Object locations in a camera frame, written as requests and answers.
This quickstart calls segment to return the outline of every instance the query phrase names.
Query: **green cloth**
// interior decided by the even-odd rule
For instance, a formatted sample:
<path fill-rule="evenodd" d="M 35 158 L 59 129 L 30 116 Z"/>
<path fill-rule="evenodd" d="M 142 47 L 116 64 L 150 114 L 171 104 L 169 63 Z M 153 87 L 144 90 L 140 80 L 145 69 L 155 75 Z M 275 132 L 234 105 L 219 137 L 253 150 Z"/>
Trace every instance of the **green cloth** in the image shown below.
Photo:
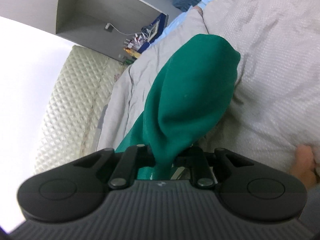
<path fill-rule="evenodd" d="M 230 104 L 239 61 L 240 54 L 224 38 L 205 34 L 172 55 L 116 149 L 151 146 L 156 166 L 140 169 L 138 179 L 169 179 L 175 157 L 217 124 Z"/>

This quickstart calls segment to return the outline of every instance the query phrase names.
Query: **diamond quilted pattern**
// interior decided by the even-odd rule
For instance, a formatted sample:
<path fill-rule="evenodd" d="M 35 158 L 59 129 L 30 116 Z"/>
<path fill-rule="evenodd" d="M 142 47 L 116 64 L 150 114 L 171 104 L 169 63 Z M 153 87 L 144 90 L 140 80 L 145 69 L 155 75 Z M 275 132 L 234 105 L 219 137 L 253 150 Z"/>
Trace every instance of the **diamond quilted pattern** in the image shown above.
<path fill-rule="evenodd" d="M 90 154 L 98 120 L 124 66 L 74 46 L 55 83 L 41 127 L 35 173 Z"/>

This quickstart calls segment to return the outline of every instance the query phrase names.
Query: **white cable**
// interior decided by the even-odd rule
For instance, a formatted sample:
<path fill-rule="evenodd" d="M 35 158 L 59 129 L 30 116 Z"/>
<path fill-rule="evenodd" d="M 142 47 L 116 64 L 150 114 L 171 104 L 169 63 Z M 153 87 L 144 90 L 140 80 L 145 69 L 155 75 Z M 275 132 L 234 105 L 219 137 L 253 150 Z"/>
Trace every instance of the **white cable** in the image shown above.
<path fill-rule="evenodd" d="M 135 35 L 135 34 L 141 34 L 142 32 L 139 33 L 131 33 L 131 34 L 126 34 L 126 33 L 122 33 L 121 31 L 119 31 L 116 27 L 114 27 L 116 29 L 117 32 L 123 34 L 123 35 L 127 35 L 127 36 L 131 36 L 131 35 Z"/>

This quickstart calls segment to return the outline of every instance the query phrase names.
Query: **wall socket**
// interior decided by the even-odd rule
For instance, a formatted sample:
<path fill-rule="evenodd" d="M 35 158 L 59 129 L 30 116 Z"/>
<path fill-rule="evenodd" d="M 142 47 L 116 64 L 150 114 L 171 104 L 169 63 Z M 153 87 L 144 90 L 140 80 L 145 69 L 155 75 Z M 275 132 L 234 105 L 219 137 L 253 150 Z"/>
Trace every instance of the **wall socket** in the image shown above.
<path fill-rule="evenodd" d="M 113 31 L 113 26 L 111 25 L 111 23 L 107 23 L 106 26 L 104 27 L 104 30 L 107 32 L 112 32 Z"/>

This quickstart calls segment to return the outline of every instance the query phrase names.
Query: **yellow object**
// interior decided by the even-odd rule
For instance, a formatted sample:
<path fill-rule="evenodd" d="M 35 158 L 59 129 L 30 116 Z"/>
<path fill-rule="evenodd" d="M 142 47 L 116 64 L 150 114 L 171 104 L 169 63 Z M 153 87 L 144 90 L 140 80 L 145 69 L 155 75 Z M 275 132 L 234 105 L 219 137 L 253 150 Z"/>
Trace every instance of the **yellow object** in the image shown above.
<path fill-rule="evenodd" d="M 135 57 L 135 58 L 138 58 L 141 56 L 140 53 L 136 52 L 135 50 L 133 49 L 126 49 L 126 48 L 123 48 L 128 54 L 130 54 L 130 56 L 132 57 Z"/>

